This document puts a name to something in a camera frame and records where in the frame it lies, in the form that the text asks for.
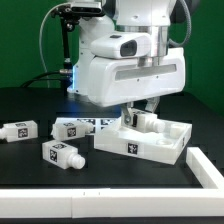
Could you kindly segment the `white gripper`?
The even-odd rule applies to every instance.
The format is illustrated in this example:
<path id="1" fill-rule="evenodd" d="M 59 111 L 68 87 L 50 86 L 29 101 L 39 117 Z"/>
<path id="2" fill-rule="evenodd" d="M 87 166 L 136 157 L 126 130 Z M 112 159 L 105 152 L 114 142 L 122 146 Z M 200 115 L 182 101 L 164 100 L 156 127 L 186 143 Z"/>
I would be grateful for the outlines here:
<path id="1" fill-rule="evenodd" d="M 87 93 L 90 101 L 101 107 L 122 104 L 123 123 L 131 125 L 133 104 L 127 102 L 149 98 L 145 110 L 154 113 L 158 96 L 180 92 L 184 85 L 184 50 L 171 48 L 157 65 L 151 59 L 141 66 L 137 58 L 95 57 L 90 63 Z"/>

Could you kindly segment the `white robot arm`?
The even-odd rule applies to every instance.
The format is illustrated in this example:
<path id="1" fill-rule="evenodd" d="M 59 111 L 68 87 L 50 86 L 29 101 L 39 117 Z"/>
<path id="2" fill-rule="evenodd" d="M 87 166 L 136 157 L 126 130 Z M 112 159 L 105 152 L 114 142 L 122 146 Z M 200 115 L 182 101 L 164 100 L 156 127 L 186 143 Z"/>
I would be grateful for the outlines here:
<path id="1" fill-rule="evenodd" d="M 179 92 L 185 85 L 184 42 L 169 38 L 187 23 L 200 0 L 68 0 L 80 27 L 72 84 L 77 95 L 108 107 L 120 104 L 134 124 L 134 101 Z"/>

